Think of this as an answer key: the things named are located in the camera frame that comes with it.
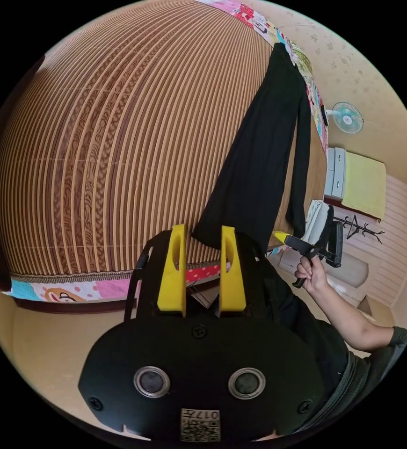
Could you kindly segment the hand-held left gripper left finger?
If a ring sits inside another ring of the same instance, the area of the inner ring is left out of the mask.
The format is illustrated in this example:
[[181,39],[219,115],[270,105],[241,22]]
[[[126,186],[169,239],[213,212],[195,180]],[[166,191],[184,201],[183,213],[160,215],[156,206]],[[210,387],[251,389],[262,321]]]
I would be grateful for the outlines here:
[[157,298],[160,312],[186,312],[186,227],[174,225],[170,232],[166,259]]

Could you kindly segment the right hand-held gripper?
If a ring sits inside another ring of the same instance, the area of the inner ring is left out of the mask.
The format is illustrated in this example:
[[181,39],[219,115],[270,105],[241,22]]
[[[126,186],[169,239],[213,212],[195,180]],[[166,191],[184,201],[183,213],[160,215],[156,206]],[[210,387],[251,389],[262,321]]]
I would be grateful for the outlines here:
[[289,233],[274,231],[274,237],[282,245],[289,246],[291,249],[299,252],[301,256],[308,260],[311,267],[313,265],[312,259],[329,259],[331,257],[331,253],[326,248],[314,246],[303,241],[302,239],[290,235]]

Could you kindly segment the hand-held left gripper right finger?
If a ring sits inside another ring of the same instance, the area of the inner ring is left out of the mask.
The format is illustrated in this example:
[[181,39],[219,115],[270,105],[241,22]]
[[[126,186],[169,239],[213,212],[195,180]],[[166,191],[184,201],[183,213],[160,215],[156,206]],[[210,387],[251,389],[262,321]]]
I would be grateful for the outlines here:
[[220,255],[219,311],[221,313],[244,312],[247,301],[235,228],[222,226]]

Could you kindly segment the person's right hand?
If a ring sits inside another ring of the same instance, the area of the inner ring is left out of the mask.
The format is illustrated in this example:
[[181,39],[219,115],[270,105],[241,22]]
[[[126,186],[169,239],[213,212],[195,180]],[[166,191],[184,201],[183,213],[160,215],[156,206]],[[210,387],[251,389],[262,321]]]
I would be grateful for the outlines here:
[[328,286],[326,272],[318,256],[311,259],[302,256],[297,265],[295,277],[303,281],[303,288],[310,295],[321,293]]

